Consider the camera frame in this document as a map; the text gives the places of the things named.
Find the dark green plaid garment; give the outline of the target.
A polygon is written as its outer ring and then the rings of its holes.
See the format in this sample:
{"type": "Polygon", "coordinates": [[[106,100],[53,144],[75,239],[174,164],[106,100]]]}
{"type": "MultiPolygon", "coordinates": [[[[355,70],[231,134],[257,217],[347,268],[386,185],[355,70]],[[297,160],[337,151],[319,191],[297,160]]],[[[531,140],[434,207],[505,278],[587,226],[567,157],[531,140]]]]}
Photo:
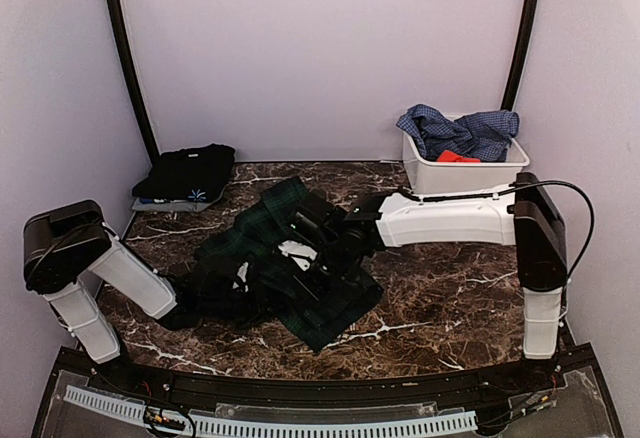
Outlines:
{"type": "Polygon", "coordinates": [[[312,191],[297,177],[290,177],[264,190],[257,203],[240,212],[232,226],[209,236],[195,251],[197,261],[205,256],[224,256],[249,271],[251,287],[263,285],[277,318],[314,352],[321,351],[347,328],[372,310],[383,289],[362,268],[349,288],[319,304],[296,307],[289,263],[279,246],[292,237],[289,218],[295,205],[312,191]]]}

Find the black t-shirt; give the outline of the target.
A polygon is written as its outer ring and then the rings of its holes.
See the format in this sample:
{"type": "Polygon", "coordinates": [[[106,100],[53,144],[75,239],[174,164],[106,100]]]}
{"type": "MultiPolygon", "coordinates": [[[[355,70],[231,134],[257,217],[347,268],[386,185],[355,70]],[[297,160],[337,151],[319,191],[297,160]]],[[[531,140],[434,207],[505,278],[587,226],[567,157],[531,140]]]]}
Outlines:
{"type": "Polygon", "coordinates": [[[148,175],[132,189],[140,199],[213,202],[229,183],[235,149],[220,144],[160,155],[148,175]]]}

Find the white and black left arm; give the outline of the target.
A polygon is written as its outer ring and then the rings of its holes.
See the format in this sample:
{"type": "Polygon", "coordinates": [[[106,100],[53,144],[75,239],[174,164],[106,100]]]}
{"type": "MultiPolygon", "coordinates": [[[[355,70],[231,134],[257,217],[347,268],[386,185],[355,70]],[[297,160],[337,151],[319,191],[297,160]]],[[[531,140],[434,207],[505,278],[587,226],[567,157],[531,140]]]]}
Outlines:
{"type": "Polygon", "coordinates": [[[134,393],[141,373],[121,356],[125,348],[83,275],[111,285],[170,331],[213,318],[253,322],[266,309],[250,287],[249,271],[228,259],[204,262],[179,277],[161,275],[120,240],[93,200],[29,218],[23,250],[26,289],[48,302],[89,358],[103,364],[103,379],[120,394],[134,393]]]}

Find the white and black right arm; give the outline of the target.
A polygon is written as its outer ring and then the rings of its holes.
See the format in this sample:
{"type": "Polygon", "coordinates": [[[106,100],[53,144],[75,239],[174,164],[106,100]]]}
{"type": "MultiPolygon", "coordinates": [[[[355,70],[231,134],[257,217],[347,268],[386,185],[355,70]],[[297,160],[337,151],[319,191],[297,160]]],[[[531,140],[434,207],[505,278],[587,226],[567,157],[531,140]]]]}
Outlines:
{"type": "Polygon", "coordinates": [[[547,360],[556,352],[566,288],[577,266],[567,261],[565,222],[547,192],[552,186],[582,191],[520,172],[513,182],[486,190],[366,195],[350,210],[311,193],[294,208],[289,226],[317,253],[306,272],[314,283],[353,281],[362,258],[389,248],[441,242],[514,247],[524,296],[525,358],[511,368],[510,382],[530,392],[549,374],[547,360]]]}

